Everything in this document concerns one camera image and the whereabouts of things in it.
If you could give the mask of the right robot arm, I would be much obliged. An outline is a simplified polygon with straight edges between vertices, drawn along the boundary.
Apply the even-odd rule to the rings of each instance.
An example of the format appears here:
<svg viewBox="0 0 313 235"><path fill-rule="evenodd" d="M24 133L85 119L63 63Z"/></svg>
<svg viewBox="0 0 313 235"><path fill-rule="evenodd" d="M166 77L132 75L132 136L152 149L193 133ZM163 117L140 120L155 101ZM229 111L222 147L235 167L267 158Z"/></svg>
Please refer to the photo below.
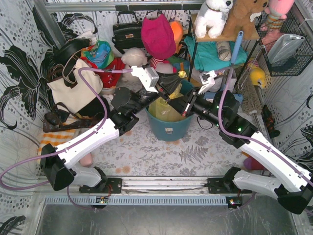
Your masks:
<svg viewBox="0 0 313 235"><path fill-rule="evenodd" d="M196 114L218 127L226 143L247 153L273 174L266 177L232 167L224 175L229 187L269 196L294 214L306 209L313 198L313 175L282 154L256 126L238 115L239 102L230 91L218 92L213 102L209 102L192 89L168 103L184 117Z"/></svg>

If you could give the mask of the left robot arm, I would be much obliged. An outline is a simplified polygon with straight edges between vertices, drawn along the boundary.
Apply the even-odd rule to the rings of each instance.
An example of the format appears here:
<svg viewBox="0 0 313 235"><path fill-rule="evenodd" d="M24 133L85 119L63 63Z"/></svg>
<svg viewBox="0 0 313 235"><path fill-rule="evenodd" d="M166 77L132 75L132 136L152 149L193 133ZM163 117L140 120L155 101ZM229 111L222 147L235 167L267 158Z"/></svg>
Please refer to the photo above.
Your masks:
<svg viewBox="0 0 313 235"><path fill-rule="evenodd" d="M49 157L42 158L40 166L55 191L71 184L86 186L100 192L107 186L108 179L99 167L83 167L78 162L88 153L106 142L114 140L130 131L138 122L136 114L159 97L168 99L181 83L178 73L159 73L156 92L141 88L133 92L126 87L115 89L111 105L113 109L91 129L69 142L53 147L47 144L42 148Z"/></svg>

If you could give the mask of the yellow trash bag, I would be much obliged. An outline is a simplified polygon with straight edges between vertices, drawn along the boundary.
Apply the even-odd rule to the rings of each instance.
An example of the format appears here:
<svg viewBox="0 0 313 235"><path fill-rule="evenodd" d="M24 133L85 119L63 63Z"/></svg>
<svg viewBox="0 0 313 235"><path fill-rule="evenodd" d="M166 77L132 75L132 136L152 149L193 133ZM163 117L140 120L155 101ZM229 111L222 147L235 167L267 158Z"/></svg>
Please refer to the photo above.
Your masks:
<svg viewBox="0 0 313 235"><path fill-rule="evenodd" d="M182 70L179 71L178 74L181 80L187 76L186 72ZM175 99L182 96L180 93L181 88L182 83L180 83L175 91L170 95L170 99ZM162 97L159 97L156 101L149 105L148 112L153 117L165 122L177 122L185 119L185 117L173 109Z"/></svg>

